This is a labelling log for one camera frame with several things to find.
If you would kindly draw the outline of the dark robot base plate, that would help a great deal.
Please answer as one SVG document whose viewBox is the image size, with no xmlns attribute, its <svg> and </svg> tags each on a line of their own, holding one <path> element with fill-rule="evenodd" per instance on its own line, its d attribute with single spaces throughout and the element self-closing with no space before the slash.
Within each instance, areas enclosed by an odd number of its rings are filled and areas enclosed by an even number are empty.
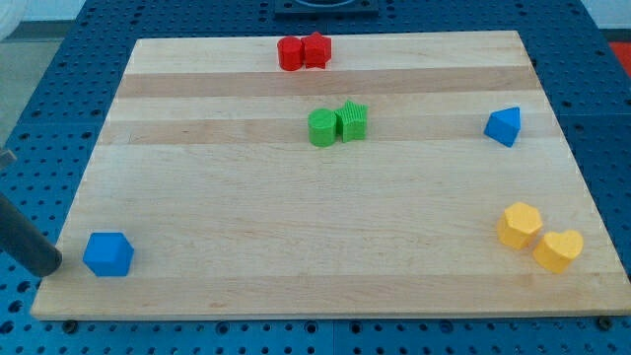
<svg viewBox="0 0 631 355">
<path fill-rule="evenodd" d="M 302 15 L 376 15 L 379 0 L 275 0 L 274 16 L 295 17 Z"/>
</svg>

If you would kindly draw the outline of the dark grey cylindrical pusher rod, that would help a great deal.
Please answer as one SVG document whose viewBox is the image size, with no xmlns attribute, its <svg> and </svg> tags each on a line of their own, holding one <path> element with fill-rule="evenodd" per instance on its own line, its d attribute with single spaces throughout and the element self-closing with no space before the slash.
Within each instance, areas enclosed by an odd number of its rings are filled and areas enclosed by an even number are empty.
<svg viewBox="0 0 631 355">
<path fill-rule="evenodd" d="M 62 262 L 62 253 L 4 194 L 1 195 L 1 249 L 36 277 L 52 274 Z"/>
</svg>

